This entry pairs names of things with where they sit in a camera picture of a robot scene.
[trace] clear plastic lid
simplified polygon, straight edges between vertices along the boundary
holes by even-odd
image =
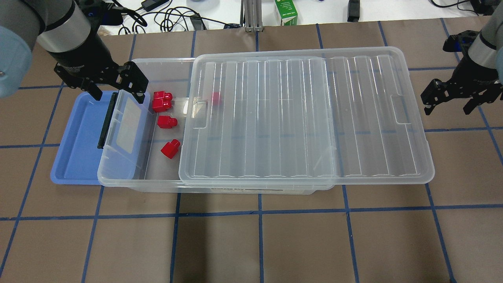
[[[199,56],[179,176],[187,185],[426,183],[434,174],[400,50]]]

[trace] white label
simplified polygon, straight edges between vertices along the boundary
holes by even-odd
[[[121,127],[117,135],[117,145],[129,154],[133,153],[134,140],[136,139],[136,132],[138,131],[138,124],[140,123],[141,109],[129,99],[124,108],[122,115]]]

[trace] plastic box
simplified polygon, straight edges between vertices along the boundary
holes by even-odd
[[[399,49],[135,62],[150,81],[147,97],[139,105],[127,92],[119,94],[98,169],[105,186],[310,194],[336,184],[415,184],[433,178]],[[173,129],[156,126],[158,114],[150,104],[159,90],[174,96],[167,112],[179,121]],[[173,138],[182,148],[170,160],[160,149]]]

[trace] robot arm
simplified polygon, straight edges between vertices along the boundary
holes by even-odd
[[[96,84],[133,94],[142,103],[148,80],[133,62],[116,64],[109,50],[73,0],[2,0],[0,2],[0,97],[14,93],[31,64],[35,40],[58,62],[55,72],[71,88],[88,91]]]
[[[447,82],[434,79],[421,94],[426,115],[437,105],[455,98],[470,98],[463,107],[465,114],[483,103],[493,103],[498,97],[503,100],[502,25],[503,4],[480,32],[464,31],[449,36],[443,50],[461,51],[464,57]]]

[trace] white floor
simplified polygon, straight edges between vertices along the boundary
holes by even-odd
[[[140,7],[142,0],[118,0],[123,6],[133,10]],[[457,0],[435,0],[439,5],[453,4]],[[262,21],[264,26],[278,26],[275,15],[274,0],[262,0]],[[348,0],[294,0],[299,13],[298,25],[341,23],[347,20]],[[360,21],[389,21],[409,19],[453,18],[475,16],[474,12],[460,11],[455,6],[438,8],[430,0],[361,0]],[[241,0],[173,0],[170,7],[190,7],[204,18],[219,20],[225,23],[239,23]],[[462,9],[472,9],[470,3],[459,5]],[[147,15],[146,32],[159,32],[159,26],[153,22],[154,15]],[[131,28],[134,21],[125,17],[124,25]],[[221,29],[222,24],[205,21],[208,29]],[[117,34],[119,27],[106,27],[112,34]],[[176,31],[183,30],[176,25]]]

